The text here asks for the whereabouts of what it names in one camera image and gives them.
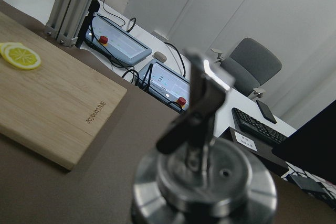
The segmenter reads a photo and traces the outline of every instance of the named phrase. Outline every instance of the computer monitor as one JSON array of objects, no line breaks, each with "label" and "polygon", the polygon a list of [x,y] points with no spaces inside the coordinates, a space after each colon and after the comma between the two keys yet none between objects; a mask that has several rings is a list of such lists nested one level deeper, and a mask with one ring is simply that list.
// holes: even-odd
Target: computer monitor
[{"label": "computer monitor", "polygon": [[336,100],[272,152],[283,160],[336,184]]}]

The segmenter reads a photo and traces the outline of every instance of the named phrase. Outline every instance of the brown table surface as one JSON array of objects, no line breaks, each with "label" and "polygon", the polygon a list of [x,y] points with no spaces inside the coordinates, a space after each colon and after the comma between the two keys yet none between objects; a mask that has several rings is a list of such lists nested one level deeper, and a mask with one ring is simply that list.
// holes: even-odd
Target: brown table surface
[{"label": "brown table surface", "polygon": [[[2,0],[0,10],[49,39],[39,21]],[[51,42],[128,91],[71,172],[0,135],[0,223],[129,223],[139,160],[178,114],[90,52]],[[272,176],[279,199],[275,223],[336,223],[336,213],[325,203]]]}]

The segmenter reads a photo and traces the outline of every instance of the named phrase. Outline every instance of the wall socket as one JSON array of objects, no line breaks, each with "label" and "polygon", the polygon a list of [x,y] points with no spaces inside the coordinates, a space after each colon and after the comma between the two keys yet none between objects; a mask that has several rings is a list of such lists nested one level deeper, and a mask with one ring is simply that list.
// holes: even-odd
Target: wall socket
[{"label": "wall socket", "polygon": [[151,35],[153,35],[155,38],[159,39],[162,42],[168,42],[169,40],[164,37],[163,35],[159,34],[157,31],[152,31]]}]

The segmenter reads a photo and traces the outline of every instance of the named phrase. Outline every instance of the keyboard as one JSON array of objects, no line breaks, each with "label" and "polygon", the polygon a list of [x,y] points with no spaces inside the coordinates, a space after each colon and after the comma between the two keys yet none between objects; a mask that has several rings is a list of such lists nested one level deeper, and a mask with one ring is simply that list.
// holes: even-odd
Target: keyboard
[{"label": "keyboard", "polygon": [[237,108],[232,108],[232,115],[241,131],[264,141],[272,147],[277,146],[287,138],[280,132],[273,130],[271,127],[268,127]]}]

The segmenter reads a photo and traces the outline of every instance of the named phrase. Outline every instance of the black phone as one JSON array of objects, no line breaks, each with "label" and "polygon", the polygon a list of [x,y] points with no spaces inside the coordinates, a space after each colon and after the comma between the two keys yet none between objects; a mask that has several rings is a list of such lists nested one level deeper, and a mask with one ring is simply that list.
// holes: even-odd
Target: black phone
[{"label": "black phone", "polygon": [[269,109],[269,107],[266,104],[264,104],[263,102],[261,102],[259,100],[257,100],[257,104],[258,104],[258,107],[259,107],[261,113],[263,114],[263,117],[266,120],[268,120],[272,123],[277,123],[277,120],[275,120],[271,110]]}]

